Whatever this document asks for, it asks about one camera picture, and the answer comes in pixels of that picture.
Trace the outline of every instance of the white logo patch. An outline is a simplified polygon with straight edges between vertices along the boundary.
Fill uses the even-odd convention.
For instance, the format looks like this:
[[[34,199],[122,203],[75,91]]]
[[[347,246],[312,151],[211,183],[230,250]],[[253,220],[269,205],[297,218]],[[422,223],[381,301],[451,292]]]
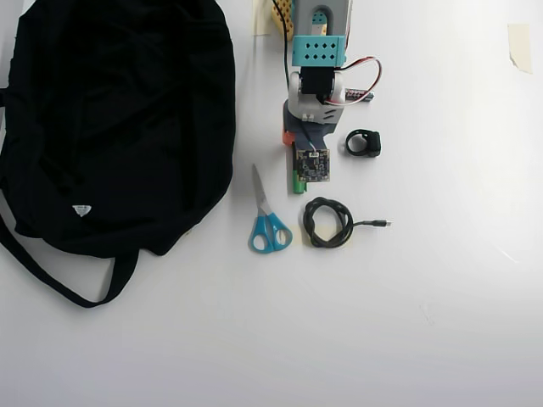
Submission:
[[[76,213],[81,218],[83,216],[87,216],[92,210],[92,206],[90,206],[90,205],[74,205],[74,206],[72,206],[72,208],[76,210]]]

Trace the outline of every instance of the black wristband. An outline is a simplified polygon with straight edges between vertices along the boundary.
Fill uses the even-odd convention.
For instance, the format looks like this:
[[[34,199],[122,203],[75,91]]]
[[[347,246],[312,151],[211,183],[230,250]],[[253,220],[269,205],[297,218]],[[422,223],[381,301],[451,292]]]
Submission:
[[[353,149],[350,147],[350,141],[356,136],[362,136],[362,138],[366,140],[366,148],[361,151],[353,151]],[[345,141],[345,149],[347,150],[347,153],[355,157],[378,157],[381,155],[381,135],[377,131],[362,129],[354,130],[347,136],[347,140]]]

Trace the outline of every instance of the scissor blade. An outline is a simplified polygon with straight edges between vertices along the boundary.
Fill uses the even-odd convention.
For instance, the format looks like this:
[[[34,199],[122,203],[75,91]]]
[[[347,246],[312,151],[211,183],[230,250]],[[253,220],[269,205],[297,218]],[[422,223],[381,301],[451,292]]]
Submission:
[[[271,214],[272,208],[270,208],[270,204],[266,198],[264,186],[262,185],[262,180],[255,164],[253,164],[253,184],[255,184],[256,204],[258,205],[259,213]]]

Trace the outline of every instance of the tape piece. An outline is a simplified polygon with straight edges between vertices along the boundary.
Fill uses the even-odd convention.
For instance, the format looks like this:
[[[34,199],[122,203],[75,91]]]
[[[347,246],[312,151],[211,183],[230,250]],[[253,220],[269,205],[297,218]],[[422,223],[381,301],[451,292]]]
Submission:
[[[510,24],[509,53],[513,64],[527,74],[534,74],[532,70],[532,54],[529,43],[528,24]]]
[[[253,0],[253,36],[272,33],[272,0]]]

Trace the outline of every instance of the bag strap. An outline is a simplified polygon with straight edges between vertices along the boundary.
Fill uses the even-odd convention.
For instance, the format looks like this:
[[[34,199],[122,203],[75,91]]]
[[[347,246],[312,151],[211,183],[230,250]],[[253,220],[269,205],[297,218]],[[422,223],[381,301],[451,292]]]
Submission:
[[[41,282],[50,286],[57,293],[65,296],[69,301],[74,304],[80,305],[83,308],[94,308],[102,304],[114,300],[119,296],[125,285],[128,283],[134,270],[136,269],[137,259],[139,257],[139,250],[134,253],[124,254],[118,256],[115,259],[115,265],[113,268],[113,276],[111,277],[111,284],[109,285],[109,291],[102,301],[94,303],[84,299],[77,293],[67,288],[62,283],[52,278],[40,265],[30,256],[30,254],[23,248],[19,242],[15,240],[15,237],[11,234],[9,229],[0,215],[0,243],[30,272],[35,278]]]

